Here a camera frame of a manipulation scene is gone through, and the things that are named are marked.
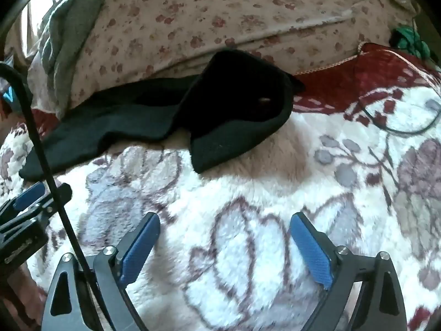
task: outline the black cable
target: black cable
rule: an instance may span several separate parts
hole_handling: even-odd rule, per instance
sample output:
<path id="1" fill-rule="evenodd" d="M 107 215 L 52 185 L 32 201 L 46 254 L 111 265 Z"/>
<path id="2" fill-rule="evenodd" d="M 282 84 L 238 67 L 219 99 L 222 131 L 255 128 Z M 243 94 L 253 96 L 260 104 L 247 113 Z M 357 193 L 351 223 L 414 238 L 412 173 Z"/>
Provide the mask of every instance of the black cable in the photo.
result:
<path id="1" fill-rule="evenodd" d="M 37 131 L 35 119 L 34 116 L 32 115 L 30 101 L 27 97 L 28 96 L 27 84 L 23 80 L 23 76 L 21 76 L 14 68 L 8 66 L 3 62 L 0 62 L 0 78 L 4 78 L 11 85 L 11 87 L 14 89 L 16 93 L 16 96 L 20 103 L 21 111 L 23 112 L 23 116 L 25 117 L 30 140 L 34 144 L 34 149 L 38 156 L 38 160 L 41 165 L 41 170 L 43 171 L 43 175 L 46 179 L 51 195 L 58 209 L 58 214 L 60 215 L 60 219 L 66 231 L 66 235 L 68 236 L 69 241 L 71 242 L 72 248 L 74 250 L 74 254 L 83 270 L 85 279 L 89 284 L 92 293 L 95 296 L 96 301 L 98 302 L 104 316 L 107 319 L 109 319 L 107 309 L 104 306 L 104 303 L 102 302 L 101 293 L 98 288 L 98 284 L 96 283 L 95 275 L 91 271 L 89 264 L 87 263 L 87 260 L 83 254 L 83 251 L 81 250 L 81 246 L 72 228 L 72 224 L 69 221 L 69 217 L 66 213 L 66 210 L 64 209 L 64 205 L 61 201 L 61 197 L 57 190 L 57 185 L 55 184 L 52 172 L 49 168 L 49 164 L 46 159 L 45 152 L 43 150 L 43 145 L 41 144 L 40 136 Z"/>
<path id="2" fill-rule="evenodd" d="M 377 46 L 384 47 L 383 45 L 376 44 L 376 43 L 374 43 L 374 42 L 370 42 L 370 44 L 374 44 L 374 45 L 377 45 Z M 357 78 L 356 78 L 356 66 L 357 66 L 357 60 L 358 60 L 361 56 L 363 56 L 362 51 L 361 51 L 361 49 L 358 49 L 358 50 L 357 50 L 357 57 L 356 57 L 356 59 L 355 59 L 354 66 L 353 66 L 353 70 L 352 70 L 354 91 L 357 91 L 357 90 L 358 90 L 358 88 L 357 88 L 357 83 L 356 83 L 356 81 L 357 81 Z M 384 131 L 386 131 L 386 132 L 388 132 L 388 133 L 391 133 L 391 134 L 397 135 L 398 137 L 403 137 L 403 138 L 408 138 L 408 137 L 412 137 L 412 136 L 416 136 L 416 135 L 420 135 L 420 134 L 425 133 L 426 131 L 428 131 L 429 129 L 431 129 L 436 123 L 438 123 L 438 120 L 439 120 L 440 117 L 441 117 L 441 108 L 440 108 L 440 110 L 437 112 L 437 114 L 436 114 L 436 116 L 433 118 L 433 120 L 432 120 L 427 126 L 425 126 L 424 128 L 421 128 L 421 129 L 418 129 L 418 130 L 411 130 L 411 131 L 402 131 L 402 130 L 396 130 L 396 129 L 393 129 L 393 128 L 389 128 L 389 127 L 387 127 L 387 126 L 384 126 L 384 125 L 378 123 L 378 122 L 375 120 L 375 117 L 372 116 L 372 115 L 367 111 L 365 105 L 364 105 L 363 103 L 361 103 L 361 101 L 360 101 L 360 96 L 358 96 L 358 105 L 360 106 L 361 110 L 366 114 L 366 116 L 371 120 L 371 122 L 372 122 L 372 124 L 373 124 L 374 126 L 376 126 L 377 128 L 379 128 L 379 129 L 381 129 L 381 130 L 384 130 Z"/>

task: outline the silver bolt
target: silver bolt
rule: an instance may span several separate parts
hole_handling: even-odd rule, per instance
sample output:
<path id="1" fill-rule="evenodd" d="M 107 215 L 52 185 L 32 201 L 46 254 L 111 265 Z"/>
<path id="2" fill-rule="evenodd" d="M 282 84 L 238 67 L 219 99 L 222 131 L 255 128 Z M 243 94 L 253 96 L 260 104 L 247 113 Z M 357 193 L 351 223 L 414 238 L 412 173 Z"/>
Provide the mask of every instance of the silver bolt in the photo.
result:
<path id="1" fill-rule="evenodd" d="M 112 255 L 115 252 L 114 246 L 107 246 L 104 248 L 104 255 Z"/>
<path id="2" fill-rule="evenodd" d="M 390 259 L 390 255 L 388 253 L 386 253 L 386 252 L 380 252 L 380 257 L 383 260 L 389 260 Z"/>
<path id="3" fill-rule="evenodd" d="M 349 253 L 349 249 L 346 246 L 340 245 L 340 246 L 337 246 L 337 252 L 340 255 L 346 255 L 347 253 Z"/>
<path id="4" fill-rule="evenodd" d="M 72 260 L 72 254 L 71 253 L 66 253 L 61 257 L 61 260 L 63 260 L 65 263 L 67 263 L 68 261 Z"/>

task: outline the black bracket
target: black bracket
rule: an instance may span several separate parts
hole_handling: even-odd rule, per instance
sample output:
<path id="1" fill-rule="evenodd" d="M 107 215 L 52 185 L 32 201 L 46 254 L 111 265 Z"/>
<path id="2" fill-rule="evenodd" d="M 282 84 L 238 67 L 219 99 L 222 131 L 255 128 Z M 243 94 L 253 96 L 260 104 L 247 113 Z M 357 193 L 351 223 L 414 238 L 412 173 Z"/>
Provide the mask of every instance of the black bracket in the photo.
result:
<path id="1" fill-rule="evenodd" d="M 148 213 L 118 245 L 87 257 L 98 284 L 104 316 L 115 331 L 148 331 L 136 312 L 126 287 L 138 275 L 160 234 L 160 220 Z M 61 258 L 49 289 L 42 331 L 102 331 L 98 312 L 84 274 L 73 254 Z"/>
<path id="2" fill-rule="evenodd" d="M 63 204 L 71 200 L 68 184 L 60 185 L 57 190 Z M 37 183 L 0 208 L 0 279 L 7 279 L 47 243 L 46 228 L 57 212 L 52 195 L 47 194 L 32 205 L 44 193 L 44 184 Z M 27 212 L 18 216 L 29 206 Z"/>
<path id="3" fill-rule="evenodd" d="M 407 331 L 403 294 L 388 253 L 360 256 L 336 247 L 302 212 L 292 216 L 290 230 L 311 275 L 327 290 L 302 331 L 334 331 L 355 282 L 362 286 L 347 331 Z"/>

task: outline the floral pattern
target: floral pattern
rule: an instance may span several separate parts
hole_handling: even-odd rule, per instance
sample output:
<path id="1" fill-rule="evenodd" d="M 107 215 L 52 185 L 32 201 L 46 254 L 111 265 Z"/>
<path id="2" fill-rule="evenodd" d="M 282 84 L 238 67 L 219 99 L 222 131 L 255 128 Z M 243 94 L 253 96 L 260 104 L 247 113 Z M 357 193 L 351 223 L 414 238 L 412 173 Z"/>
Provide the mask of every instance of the floral pattern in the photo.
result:
<path id="1" fill-rule="evenodd" d="M 181 169 L 176 151 L 133 146 L 93 163 L 99 168 L 86 178 L 89 211 L 80 220 L 81 245 L 92 246 L 95 251 L 117 245 L 151 211 L 166 224 L 176 221 L 167 211 L 167 204 L 173 200 L 170 191 Z"/>
<path id="2" fill-rule="evenodd" d="M 34 116 L 40 135 L 44 135 L 53 125 L 52 118 L 40 111 L 34 111 Z M 32 147 L 26 125 L 21 121 L 21 118 L 9 115 L 7 120 L 1 121 L 2 129 L 6 126 L 9 128 L 9 134 L 0 148 L 0 205 L 23 191 L 23 182 L 19 180 L 18 170 Z M 35 322 L 41 324 L 46 294 L 32 279 L 26 264 L 10 276 L 8 283 L 23 304 L 29 319 L 21 318 L 15 299 L 3 294 L 3 290 L 0 290 L 0 300 L 3 301 L 20 329 L 30 330 L 28 325 Z"/>
<path id="3" fill-rule="evenodd" d="M 439 140 L 428 139 L 418 149 L 411 147 L 403 156 L 397 174 L 398 191 L 393 206 L 401 232 L 412 242 L 412 252 L 423 259 L 427 252 L 438 247 L 441 236 Z"/>
<path id="4" fill-rule="evenodd" d="M 342 195 L 319 209 L 323 213 L 338 210 L 328 234 L 334 242 L 352 248 L 358 226 L 348 227 L 345 221 L 361 220 L 351 198 Z M 238 197 L 216 215 L 208 249 L 194 247 L 190 252 L 190 277 L 184 286 L 187 303 L 212 330 L 298 330 L 317 306 L 321 292 L 305 269 L 293 277 L 297 257 L 280 217 L 262 215 L 259 208 Z M 231 258 L 237 263 L 230 263 Z M 300 285 L 309 291 L 297 293 Z M 220 319 L 212 313 L 204 303 L 207 297 L 217 299 L 217 308 L 229 317 Z M 347 323 L 344 313 L 336 330 L 344 330 Z"/>
<path id="5" fill-rule="evenodd" d="M 411 20 L 391 0 L 106 0 L 77 61 L 71 107 L 123 83 L 199 73 L 224 47 L 292 74 L 326 66 L 362 41 L 387 45 L 390 29 Z M 49 98 L 38 61 L 29 85 Z"/>

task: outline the blue gripper pad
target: blue gripper pad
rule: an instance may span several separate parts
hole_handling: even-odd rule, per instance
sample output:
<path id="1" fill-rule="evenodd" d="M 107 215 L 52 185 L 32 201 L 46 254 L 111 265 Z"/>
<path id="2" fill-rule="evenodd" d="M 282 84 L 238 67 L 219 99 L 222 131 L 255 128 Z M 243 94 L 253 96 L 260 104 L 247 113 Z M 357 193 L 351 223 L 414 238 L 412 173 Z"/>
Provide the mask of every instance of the blue gripper pad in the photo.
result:
<path id="1" fill-rule="evenodd" d="M 38 182 L 21 193 L 14 203 L 16 211 L 23 211 L 29 205 L 41 198 L 46 192 L 45 184 Z"/>
<path id="2" fill-rule="evenodd" d="M 295 214 L 291 218 L 290 231 L 312 277 L 329 290 L 332 285 L 329 259 L 302 220 Z"/>
<path id="3" fill-rule="evenodd" d="M 120 285 L 123 288 L 134 283 L 138 278 L 147 257 L 158 240 L 160 228 L 159 216 L 154 214 L 126 253 L 122 260 L 120 276 Z"/>

